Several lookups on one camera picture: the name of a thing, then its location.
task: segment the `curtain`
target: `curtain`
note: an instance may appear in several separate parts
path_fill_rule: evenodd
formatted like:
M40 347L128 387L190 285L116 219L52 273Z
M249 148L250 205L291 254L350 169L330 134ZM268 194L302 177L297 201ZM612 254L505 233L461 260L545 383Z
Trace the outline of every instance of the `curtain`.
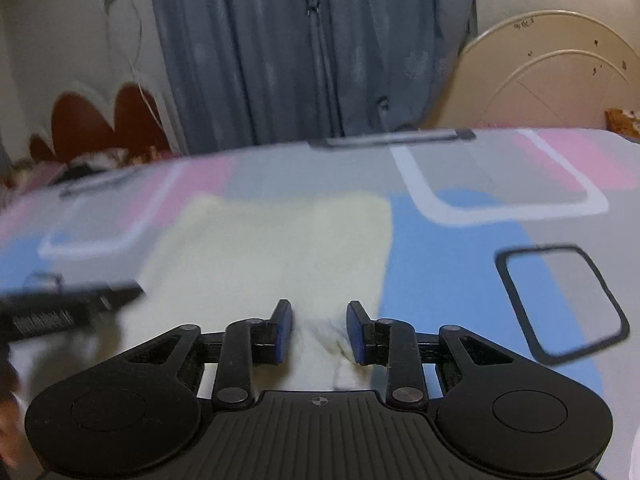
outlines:
M153 0L191 153L417 126L472 0Z

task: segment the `black robotic gripper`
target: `black robotic gripper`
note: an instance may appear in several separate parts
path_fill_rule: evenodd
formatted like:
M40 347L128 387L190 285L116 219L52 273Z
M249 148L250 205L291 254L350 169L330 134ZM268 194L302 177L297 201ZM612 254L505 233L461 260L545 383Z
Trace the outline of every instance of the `black robotic gripper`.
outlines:
M373 391L263 392L252 367L286 357L290 303L268 320L201 334L183 325L54 384L26 432L47 480L594 480L607 405L581 384L457 325L437 335L347 307L356 361L386 367ZM211 400L196 397L218 363ZM429 399L422 364L443 397Z

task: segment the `white fabric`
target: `white fabric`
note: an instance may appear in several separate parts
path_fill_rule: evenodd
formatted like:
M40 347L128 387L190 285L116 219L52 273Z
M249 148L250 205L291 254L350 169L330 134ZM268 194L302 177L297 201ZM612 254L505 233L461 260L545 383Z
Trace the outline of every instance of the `white fabric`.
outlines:
M148 297L123 311L122 349L185 323L221 332L239 319L267 318L285 298L294 309L289 361L257 370L258 389L368 387L367 371L349 361L344 317L351 300L376 317L391 233L388 201L370 194L196 199L142 270Z

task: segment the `wrinkled fabric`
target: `wrinkled fabric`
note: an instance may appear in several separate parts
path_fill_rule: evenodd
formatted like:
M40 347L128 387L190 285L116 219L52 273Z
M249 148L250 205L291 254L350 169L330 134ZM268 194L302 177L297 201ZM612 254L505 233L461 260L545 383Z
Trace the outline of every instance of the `wrinkled fabric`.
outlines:
M191 153L415 127L472 0L153 0Z

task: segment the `metal screw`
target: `metal screw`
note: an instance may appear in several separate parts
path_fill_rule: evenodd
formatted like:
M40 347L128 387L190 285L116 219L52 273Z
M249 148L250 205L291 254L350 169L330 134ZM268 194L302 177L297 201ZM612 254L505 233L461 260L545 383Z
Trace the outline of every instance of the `metal screw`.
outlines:
M218 400L222 402L226 402L227 404L237 404L238 402L242 402L245 400L249 394L244 391L242 388L222 388L218 392Z
M398 402L406 402L407 404L410 404L411 402L418 402L419 400L422 400L424 393L422 393L418 388L404 386L403 388L396 388L393 390L391 396Z

